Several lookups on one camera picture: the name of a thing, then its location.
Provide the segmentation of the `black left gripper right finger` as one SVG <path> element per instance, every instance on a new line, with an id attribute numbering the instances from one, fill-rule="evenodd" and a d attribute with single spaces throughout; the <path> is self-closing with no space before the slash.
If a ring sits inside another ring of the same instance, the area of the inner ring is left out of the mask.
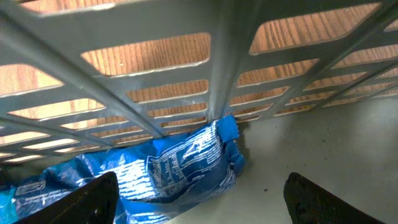
<path id="1" fill-rule="evenodd" d="M 284 200 L 293 224 L 383 224 L 297 172 L 285 182 Z"/>

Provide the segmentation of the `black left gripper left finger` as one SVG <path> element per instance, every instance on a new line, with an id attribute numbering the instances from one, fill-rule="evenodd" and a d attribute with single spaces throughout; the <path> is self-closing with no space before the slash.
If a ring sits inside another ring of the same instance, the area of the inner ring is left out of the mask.
<path id="1" fill-rule="evenodd" d="M 119 197 L 117 177 L 107 172 L 17 224 L 112 224 Z"/>

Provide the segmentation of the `blue cookie packet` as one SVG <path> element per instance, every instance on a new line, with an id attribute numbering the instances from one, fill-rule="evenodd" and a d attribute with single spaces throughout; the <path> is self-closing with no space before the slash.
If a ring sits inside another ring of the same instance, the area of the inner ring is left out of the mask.
<path id="1" fill-rule="evenodd" d="M 1 190 L 1 222 L 14 223 L 114 172 L 115 223 L 165 223 L 236 183 L 245 160 L 235 118 L 132 147 L 84 153 Z"/>

